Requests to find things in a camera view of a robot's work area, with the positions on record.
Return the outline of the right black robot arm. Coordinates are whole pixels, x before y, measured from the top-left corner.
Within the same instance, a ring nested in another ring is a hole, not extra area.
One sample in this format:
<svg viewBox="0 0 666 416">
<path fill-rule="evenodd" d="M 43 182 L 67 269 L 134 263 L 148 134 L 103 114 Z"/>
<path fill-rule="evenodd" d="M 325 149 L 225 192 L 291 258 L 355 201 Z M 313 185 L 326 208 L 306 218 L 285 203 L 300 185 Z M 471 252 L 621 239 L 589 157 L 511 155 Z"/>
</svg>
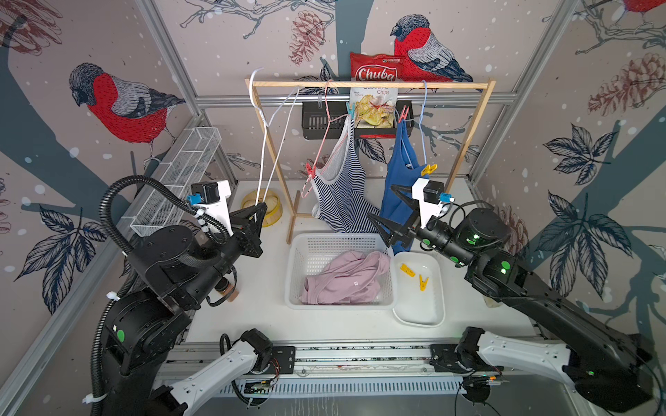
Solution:
<svg viewBox="0 0 666 416">
<path fill-rule="evenodd" d="M 451 226 L 443 218 L 454 199 L 444 194 L 441 182 L 418 180 L 411 188 L 392 185 L 391 190 L 411 215 L 400 224 L 369 214 L 386 246 L 419 241 L 465 269 L 466 281 L 480 294 L 526 315 L 555 337 L 526 341 L 468 327 L 453 353 L 432 360 L 435 367 L 467 376 L 511 367 L 558 381 L 609 413 L 660 399 L 661 383 L 648 366 L 650 343 L 602 324 L 504 251 L 510 229 L 493 209 L 476 202 Z"/>
</svg>

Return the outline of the white wire hanger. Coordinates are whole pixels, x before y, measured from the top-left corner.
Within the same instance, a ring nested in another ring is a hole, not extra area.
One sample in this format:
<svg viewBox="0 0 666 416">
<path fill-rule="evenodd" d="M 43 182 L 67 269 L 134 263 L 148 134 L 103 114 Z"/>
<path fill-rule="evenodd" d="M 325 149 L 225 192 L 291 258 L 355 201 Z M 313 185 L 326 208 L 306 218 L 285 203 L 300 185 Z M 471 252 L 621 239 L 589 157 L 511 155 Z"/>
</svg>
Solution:
<svg viewBox="0 0 666 416">
<path fill-rule="evenodd" d="M 299 88 L 295 88 L 279 105 L 277 110 L 274 112 L 272 118 L 270 121 L 267 121 L 265 118 L 265 112 L 264 109 L 262 108 L 261 104 L 259 103 L 259 98 L 258 98 L 258 92 L 256 91 L 256 88 L 254 88 L 254 81 L 255 81 L 255 76 L 258 74 L 258 72 L 262 71 L 264 68 L 259 67 L 255 69 L 249 78 L 249 81 L 247 82 L 247 88 L 248 88 L 248 95 L 250 97 L 250 102 L 253 108 L 256 111 L 256 114 L 258 116 L 258 121 L 261 126 L 261 131 L 263 132 L 263 140 L 262 140 L 262 146 L 261 146 L 261 157 L 260 157 L 260 168 L 259 168 L 259 177 L 258 177 L 258 186 L 257 186 L 257 194 L 255 197 L 255 204 L 258 204 L 259 200 L 259 192 L 261 189 L 261 186 L 264 182 L 264 171 L 265 171 L 265 152 L 266 152 L 266 147 L 269 139 L 269 133 L 270 133 L 270 125 L 274 119 L 275 114 L 279 111 L 279 109 L 282 109 L 284 104 L 289 100 L 292 99 L 291 103 L 291 108 L 290 112 L 287 116 L 287 121 L 290 121 L 291 119 L 291 113 L 296 105 L 297 99 L 299 97 Z"/>
</svg>

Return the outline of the pink wire hanger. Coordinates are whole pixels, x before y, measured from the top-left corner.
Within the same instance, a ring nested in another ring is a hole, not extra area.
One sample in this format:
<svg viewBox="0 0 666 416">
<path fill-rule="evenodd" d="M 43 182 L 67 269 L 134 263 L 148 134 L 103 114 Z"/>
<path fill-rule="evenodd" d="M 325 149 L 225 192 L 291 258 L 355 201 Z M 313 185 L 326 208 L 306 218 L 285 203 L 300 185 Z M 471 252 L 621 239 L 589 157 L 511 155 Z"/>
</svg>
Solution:
<svg viewBox="0 0 666 416">
<path fill-rule="evenodd" d="M 328 94 L 330 90 L 332 80 L 327 80 L 322 92 L 317 96 L 317 105 L 318 109 L 314 109 L 312 102 L 303 102 L 303 116 L 302 116 L 302 127 L 304 129 L 303 136 L 305 139 L 309 138 L 310 130 L 323 130 L 322 133 L 315 133 L 313 138 L 315 140 L 321 140 L 320 147 L 317 150 L 316 156 L 313 161 L 308 163 L 315 165 L 317 167 L 317 162 L 320 159 L 322 150 L 324 147 L 324 141 L 327 138 L 327 135 L 331 129 L 331 124 L 337 122 L 338 120 L 344 119 L 345 114 L 340 115 L 338 118 L 333 119 L 331 117 L 330 107 L 328 103 Z M 299 196 L 305 199 L 311 192 L 313 185 L 313 180 L 309 180 L 306 176 L 305 184 L 299 193 Z"/>
</svg>

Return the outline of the pink tank top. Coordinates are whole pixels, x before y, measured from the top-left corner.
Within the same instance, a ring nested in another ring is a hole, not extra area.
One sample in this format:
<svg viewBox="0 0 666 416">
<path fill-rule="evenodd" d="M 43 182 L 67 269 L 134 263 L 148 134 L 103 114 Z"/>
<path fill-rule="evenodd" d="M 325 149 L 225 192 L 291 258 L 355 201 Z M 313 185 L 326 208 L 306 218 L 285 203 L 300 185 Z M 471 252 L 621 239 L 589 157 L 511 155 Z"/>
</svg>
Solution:
<svg viewBox="0 0 666 416">
<path fill-rule="evenodd" d="M 390 271 L 390 257 L 380 251 L 347 251 L 308 276 L 300 302 L 308 305 L 355 305 L 373 302 L 382 286 L 379 277 Z"/>
</svg>

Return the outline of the striped tank top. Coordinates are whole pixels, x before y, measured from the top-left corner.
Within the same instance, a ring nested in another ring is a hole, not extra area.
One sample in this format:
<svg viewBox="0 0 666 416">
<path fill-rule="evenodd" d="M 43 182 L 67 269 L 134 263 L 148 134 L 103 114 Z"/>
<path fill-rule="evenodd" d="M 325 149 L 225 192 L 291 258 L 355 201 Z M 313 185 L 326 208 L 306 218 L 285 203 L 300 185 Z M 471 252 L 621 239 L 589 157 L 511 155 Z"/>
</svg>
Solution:
<svg viewBox="0 0 666 416">
<path fill-rule="evenodd" d="M 331 156 L 312 180 L 317 197 L 313 217 L 337 233 L 375 233 L 368 216 L 380 210 L 365 195 L 366 173 L 357 155 L 354 123 L 344 119 Z"/>
</svg>

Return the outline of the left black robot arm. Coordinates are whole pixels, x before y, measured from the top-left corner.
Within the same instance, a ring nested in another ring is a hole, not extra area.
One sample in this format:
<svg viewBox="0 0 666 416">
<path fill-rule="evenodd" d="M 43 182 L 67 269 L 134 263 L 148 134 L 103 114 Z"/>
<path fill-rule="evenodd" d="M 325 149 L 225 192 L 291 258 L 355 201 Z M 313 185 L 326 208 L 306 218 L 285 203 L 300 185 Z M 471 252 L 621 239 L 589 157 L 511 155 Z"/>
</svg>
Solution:
<svg viewBox="0 0 666 416">
<path fill-rule="evenodd" d="M 196 218 L 207 242 L 199 243 L 185 225 L 168 225 L 135 244 L 126 239 L 111 207 L 123 189 L 135 184 L 154 189 Z M 158 180 L 132 175 L 114 182 L 102 197 L 102 228 L 128 260 L 131 274 L 109 295 L 95 332 L 88 397 L 92 414 L 193 414 L 223 386 L 272 365 L 272 342 L 250 329 L 237 341 L 224 340 L 223 355 L 196 374 L 173 386 L 154 386 L 178 336 L 191 322 L 190 312 L 208 303 L 227 275 L 236 274 L 239 258 L 262 254 L 266 204 L 212 216 L 213 203 L 223 201 L 217 185 L 199 183 L 196 190 L 204 199 L 200 204 L 180 199 Z"/>
</svg>

